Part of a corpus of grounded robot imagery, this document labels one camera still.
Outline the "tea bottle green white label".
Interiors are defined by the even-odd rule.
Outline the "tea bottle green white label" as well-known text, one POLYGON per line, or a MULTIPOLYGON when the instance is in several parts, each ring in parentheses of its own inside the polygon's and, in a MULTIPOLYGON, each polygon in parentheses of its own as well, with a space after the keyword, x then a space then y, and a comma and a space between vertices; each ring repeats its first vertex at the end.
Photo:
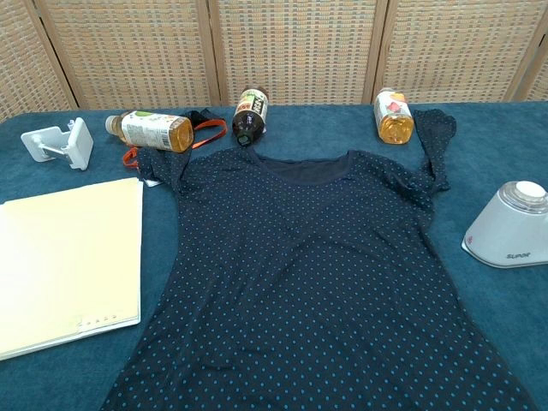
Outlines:
POLYGON ((185 152, 194 143, 194 129, 185 116, 133 110, 108 116, 105 128, 128 146, 185 152))

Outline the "white handheld steam iron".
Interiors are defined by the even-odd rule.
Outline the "white handheld steam iron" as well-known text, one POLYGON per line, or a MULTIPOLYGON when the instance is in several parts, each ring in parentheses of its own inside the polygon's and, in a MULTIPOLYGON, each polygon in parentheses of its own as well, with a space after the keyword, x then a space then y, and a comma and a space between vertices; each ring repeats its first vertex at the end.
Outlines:
POLYGON ((475 218, 462 249, 486 265, 548 264, 548 191, 536 182, 506 182, 475 218))

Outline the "dark drink bottle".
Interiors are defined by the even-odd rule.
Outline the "dark drink bottle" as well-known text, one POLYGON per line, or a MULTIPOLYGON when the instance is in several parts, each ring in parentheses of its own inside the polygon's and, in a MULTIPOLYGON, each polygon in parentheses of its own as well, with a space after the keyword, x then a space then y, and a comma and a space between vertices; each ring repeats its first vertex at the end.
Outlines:
POLYGON ((249 87, 239 97, 232 118, 232 131, 240 146, 250 146, 265 133, 269 106, 267 91, 249 87))

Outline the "white folding phone stand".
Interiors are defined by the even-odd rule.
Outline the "white folding phone stand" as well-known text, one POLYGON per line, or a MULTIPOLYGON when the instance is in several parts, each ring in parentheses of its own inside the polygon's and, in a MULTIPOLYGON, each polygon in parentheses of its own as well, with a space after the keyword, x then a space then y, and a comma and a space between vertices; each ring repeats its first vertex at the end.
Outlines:
POLYGON ((34 161, 61 159, 73 170, 87 169, 93 149, 92 136, 81 117, 68 123, 68 131, 58 126, 41 128, 23 133, 21 141, 34 161))

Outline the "woven folding screen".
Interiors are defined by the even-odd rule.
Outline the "woven folding screen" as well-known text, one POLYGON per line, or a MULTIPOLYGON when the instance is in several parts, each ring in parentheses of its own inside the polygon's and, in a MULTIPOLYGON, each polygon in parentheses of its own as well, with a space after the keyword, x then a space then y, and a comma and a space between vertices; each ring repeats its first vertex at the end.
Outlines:
POLYGON ((0 122, 27 112, 548 98, 548 0, 0 0, 0 122))

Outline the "blue carpet table cover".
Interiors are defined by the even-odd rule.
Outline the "blue carpet table cover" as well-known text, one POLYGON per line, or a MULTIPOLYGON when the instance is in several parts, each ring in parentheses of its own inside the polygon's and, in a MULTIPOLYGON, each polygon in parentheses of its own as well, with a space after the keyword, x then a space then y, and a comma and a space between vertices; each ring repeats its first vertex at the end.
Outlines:
MULTIPOLYGON (((436 193, 427 234, 468 317, 521 382, 537 411, 548 411, 548 264, 498 269, 466 253, 463 236, 490 198, 510 181, 548 190, 548 103, 435 104, 456 121, 444 154, 449 186, 436 193)), ((127 177, 126 146, 105 129, 103 111, 82 113, 94 146, 87 170, 55 159, 38 163, 21 142, 26 131, 66 126, 70 112, 20 115, 0 124, 0 204, 127 177)), ((202 158, 243 148, 231 136, 190 153, 202 158)), ((267 132, 250 148, 262 157, 301 161, 364 151, 416 170, 424 150, 414 132, 401 146, 383 143, 369 105, 273 106, 267 132)), ((137 325, 0 361, 0 411, 100 411, 150 322, 178 249, 178 210, 163 182, 143 193, 141 320, 137 325)))

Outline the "cream paper folder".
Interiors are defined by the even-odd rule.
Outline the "cream paper folder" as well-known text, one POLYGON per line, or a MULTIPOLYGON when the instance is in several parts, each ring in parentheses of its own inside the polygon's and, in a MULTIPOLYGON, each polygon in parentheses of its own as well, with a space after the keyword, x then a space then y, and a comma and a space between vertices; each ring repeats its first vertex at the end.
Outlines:
POLYGON ((141 320, 143 183, 0 205, 0 361, 141 320))

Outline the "navy polka dot shirt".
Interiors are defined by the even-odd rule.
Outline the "navy polka dot shirt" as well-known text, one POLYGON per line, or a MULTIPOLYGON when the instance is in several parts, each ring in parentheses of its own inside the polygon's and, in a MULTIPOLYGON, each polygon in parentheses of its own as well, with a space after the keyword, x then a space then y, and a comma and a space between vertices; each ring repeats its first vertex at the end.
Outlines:
POLYGON ((416 170, 140 149, 176 196, 178 249, 100 411, 537 411, 427 234, 456 121, 414 117, 416 170))

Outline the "tea bottle red orange label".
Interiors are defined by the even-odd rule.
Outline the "tea bottle red orange label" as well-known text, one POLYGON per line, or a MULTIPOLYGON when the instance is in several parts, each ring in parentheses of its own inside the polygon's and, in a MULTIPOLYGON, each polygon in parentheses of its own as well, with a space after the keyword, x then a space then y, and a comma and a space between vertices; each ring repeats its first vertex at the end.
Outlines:
POLYGON ((386 144, 408 143, 414 130, 414 119, 405 95, 393 88, 384 87, 377 94, 373 112, 378 137, 386 144))

